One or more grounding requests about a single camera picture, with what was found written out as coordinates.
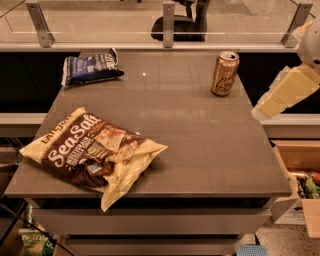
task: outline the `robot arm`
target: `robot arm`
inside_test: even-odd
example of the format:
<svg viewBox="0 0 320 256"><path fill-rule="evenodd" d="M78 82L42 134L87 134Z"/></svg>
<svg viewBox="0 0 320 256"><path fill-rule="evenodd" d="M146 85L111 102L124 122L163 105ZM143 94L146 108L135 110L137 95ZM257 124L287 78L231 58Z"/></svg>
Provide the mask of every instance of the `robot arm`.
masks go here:
<svg viewBox="0 0 320 256"><path fill-rule="evenodd" d="M297 53L303 63L320 73L320 16L305 33Z"/></svg>
<svg viewBox="0 0 320 256"><path fill-rule="evenodd" d="M309 27L298 47L303 64L279 72L268 92L252 110L257 120L280 114L319 89L320 84L320 17Z"/></svg>

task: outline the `gray countertop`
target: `gray countertop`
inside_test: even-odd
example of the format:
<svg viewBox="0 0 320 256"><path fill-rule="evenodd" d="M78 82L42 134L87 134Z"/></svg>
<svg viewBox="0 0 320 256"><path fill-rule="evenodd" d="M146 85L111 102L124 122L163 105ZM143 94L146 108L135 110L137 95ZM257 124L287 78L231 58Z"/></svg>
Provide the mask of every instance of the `gray countertop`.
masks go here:
<svg viewBox="0 0 320 256"><path fill-rule="evenodd" d="M167 145L128 197L291 194L261 124L251 117L252 106L239 78L227 97L210 92L216 58L210 52L120 51L119 67L125 75L62 88L37 136L49 132L76 108L85 107L110 123ZM5 194L102 196L68 184L29 159L23 159Z"/></svg>

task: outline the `soda can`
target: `soda can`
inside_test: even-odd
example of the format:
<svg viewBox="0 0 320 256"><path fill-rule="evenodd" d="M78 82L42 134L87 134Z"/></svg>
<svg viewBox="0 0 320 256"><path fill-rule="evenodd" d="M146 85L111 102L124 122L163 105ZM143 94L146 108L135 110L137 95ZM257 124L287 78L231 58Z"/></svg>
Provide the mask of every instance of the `soda can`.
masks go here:
<svg viewBox="0 0 320 256"><path fill-rule="evenodd" d="M240 60L239 55L232 51L219 54L213 74L211 92L218 96L230 94Z"/></svg>

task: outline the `blue chip bag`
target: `blue chip bag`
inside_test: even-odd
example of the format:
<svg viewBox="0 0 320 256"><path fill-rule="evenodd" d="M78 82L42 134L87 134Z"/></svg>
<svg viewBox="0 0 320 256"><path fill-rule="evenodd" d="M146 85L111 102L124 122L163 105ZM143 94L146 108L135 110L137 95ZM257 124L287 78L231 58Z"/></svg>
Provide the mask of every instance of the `blue chip bag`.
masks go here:
<svg viewBox="0 0 320 256"><path fill-rule="evenodd" d="M115 49L95 54L88 58L69 56L64 61L63 86L79 85L111 80L124 75L118 68L118 55Z"/></svg>

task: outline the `chip bag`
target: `chip bag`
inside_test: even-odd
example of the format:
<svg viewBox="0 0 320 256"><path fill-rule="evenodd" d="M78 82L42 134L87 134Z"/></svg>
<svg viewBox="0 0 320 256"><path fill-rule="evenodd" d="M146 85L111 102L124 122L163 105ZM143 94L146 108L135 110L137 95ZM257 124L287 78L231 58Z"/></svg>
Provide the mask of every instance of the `chip bag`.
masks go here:
<svg viewBox="0 0 320 256"><path fill-rule="evenodd" d="M104 188L101 208L106 211L166 148L78 108L20 153L72 184Z"/></svg>

